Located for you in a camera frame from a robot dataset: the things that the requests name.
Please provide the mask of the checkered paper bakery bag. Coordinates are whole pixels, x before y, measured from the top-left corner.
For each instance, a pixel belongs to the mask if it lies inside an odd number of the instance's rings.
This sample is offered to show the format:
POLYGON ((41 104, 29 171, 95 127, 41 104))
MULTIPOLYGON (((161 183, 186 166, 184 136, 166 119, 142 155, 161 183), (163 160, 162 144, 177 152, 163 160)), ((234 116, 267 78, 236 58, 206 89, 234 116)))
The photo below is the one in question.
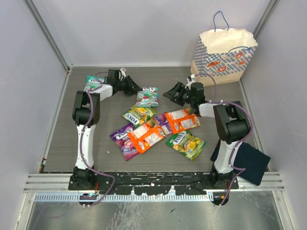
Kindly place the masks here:
POLYGON ((246 29, 214 28, 199 34, 190 72, 204 86, 240 80, 258 43, 246 29))

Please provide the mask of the teal Fox's candy bag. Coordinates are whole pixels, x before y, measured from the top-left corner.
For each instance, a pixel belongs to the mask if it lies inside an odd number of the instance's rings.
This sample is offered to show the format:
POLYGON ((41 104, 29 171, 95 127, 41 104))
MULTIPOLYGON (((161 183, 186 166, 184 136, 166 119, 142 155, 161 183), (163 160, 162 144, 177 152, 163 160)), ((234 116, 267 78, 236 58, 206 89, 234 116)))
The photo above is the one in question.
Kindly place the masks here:
POLYGON ((104 83, 104 78, 97 78, 95 76, 87 76, 87 81, 84 87, 84 91, 94 90, 95 88, 101 86, 101 83, 104 83))
POLYGON ((157 107, 158 102, 158 87, 143 87, 142 91, 137 92, 136 106, 137 107, 157 107))

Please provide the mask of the dark blue cloth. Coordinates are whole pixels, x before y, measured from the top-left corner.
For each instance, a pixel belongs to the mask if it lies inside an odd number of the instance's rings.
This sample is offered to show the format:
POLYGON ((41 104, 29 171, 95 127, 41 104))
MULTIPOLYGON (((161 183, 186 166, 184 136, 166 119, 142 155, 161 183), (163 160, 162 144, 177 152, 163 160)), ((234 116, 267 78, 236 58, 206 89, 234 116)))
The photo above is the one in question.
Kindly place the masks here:
POLYGON ((233 169, 230 173, 222 176, 212 167, 210 172, 210 182, 215 185, 224 185, 231 181, 235 175, 259 186, 271 158, 248 143, 243 142, 238 148, 234 158, 233 169))

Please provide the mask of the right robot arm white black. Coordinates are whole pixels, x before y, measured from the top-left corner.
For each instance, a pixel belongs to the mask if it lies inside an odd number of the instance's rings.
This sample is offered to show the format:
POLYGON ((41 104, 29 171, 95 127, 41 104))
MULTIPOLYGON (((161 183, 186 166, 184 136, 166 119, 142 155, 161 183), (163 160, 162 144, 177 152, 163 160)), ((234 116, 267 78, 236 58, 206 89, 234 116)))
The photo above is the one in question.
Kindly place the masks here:
POLYGON ((204 87, 200 82, 190 82, 187 85, 178 82, 163 96, 180 106, 189 104, 192 113, 198 117, 215 119, 220 145, 210 172, 210 182, 214 188, 222 188, 233 179, 233 158, 251 131, 248 114, 242 103, 209 102, 205 100, 204 87))

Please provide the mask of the orange candy bag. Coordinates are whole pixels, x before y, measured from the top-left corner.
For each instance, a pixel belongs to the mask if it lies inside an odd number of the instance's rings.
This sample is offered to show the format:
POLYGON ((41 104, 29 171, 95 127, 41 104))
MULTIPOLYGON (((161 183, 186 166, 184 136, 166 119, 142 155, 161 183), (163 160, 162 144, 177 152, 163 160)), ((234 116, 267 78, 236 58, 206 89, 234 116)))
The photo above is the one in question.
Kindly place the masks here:
POLYGON ((198 117, 192 113, 191 108, 167 112, 165 115, 173 134, 201 126, 198 117))

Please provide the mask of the purple Fox's berries candy bag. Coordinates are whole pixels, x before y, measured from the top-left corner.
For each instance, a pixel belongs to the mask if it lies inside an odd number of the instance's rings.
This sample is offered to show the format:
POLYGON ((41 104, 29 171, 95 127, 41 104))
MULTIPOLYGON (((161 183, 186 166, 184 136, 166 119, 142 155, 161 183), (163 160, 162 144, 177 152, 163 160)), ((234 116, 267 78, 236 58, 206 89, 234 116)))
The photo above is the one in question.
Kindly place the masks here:
POLYGON ((110 135, 110 138, 120 147, 126 161, 129 161, 139 154, 128 136, 128 133, 134 129, 135 127, 133 124, 129 123, 110 135))

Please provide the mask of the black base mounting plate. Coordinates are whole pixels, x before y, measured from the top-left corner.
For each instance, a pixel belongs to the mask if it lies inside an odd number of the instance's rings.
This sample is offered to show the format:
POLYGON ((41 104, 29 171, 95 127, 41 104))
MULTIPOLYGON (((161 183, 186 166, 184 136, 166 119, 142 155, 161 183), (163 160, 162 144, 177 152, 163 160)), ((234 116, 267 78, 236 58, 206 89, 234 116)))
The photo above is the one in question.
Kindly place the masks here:
POLYGON ((110 195, 140 196, 143 194, 166 195, 171 189, 175 195, 205 195, 207 190, 227 190, 231 180, 212 182, 208 172, 107 172, 102 176, 94 172, 74 172, 68 189, 95 190, 103 194, 109 188, 110 195))

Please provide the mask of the small purple snack packet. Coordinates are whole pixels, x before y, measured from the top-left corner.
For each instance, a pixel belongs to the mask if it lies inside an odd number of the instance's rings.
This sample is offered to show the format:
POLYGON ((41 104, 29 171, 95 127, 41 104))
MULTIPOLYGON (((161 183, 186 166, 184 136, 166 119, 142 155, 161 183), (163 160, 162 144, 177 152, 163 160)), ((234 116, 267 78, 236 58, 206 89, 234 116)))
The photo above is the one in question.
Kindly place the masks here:
POLYGON ((166 135, 172 134, 172 129, 166 117, 166 113, 162 113, 154 118, 156 124, 162 128, 166 135))

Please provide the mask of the yellow green Fox's candy bag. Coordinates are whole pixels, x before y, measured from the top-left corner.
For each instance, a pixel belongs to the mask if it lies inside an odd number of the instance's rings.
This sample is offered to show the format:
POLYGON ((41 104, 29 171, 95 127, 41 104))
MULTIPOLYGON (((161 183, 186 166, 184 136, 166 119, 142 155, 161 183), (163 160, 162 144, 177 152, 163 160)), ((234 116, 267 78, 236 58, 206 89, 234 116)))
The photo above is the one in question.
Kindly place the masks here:
POLYGON ((206 142, 186 130, 173 134, 166 145, 194 161, 204 149, 206 142))

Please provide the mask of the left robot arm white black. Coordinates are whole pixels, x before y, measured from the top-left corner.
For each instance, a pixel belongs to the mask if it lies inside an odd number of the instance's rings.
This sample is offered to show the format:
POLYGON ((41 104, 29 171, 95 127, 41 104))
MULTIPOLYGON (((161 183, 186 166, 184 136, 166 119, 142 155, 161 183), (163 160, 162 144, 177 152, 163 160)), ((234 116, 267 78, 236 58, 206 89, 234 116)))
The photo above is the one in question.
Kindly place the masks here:
POLYGON ((126 69, 110 69, 107 76, 89 76, 84 90, 77 91, 72 118, 77 127, 78 153, 71 177, 71 183, 85 190, 94 188, 98 173, 94 170, 94 131, 100 120, 100 103, 117 92, 130 96, 141 90, 126 69))

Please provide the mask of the orange snack packet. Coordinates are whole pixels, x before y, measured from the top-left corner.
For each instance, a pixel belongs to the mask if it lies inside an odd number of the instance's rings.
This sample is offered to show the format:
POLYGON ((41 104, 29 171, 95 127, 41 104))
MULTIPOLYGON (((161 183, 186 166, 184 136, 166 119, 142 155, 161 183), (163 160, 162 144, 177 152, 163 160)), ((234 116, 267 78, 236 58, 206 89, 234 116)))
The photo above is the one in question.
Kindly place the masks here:
POLYGON ((128 133, 132 144, 135 149, 140 153, 145 153, 154 144, 166 137, 166 134, 162 127, 157 124, 154 118, 143 123, 135 130, 128 133))

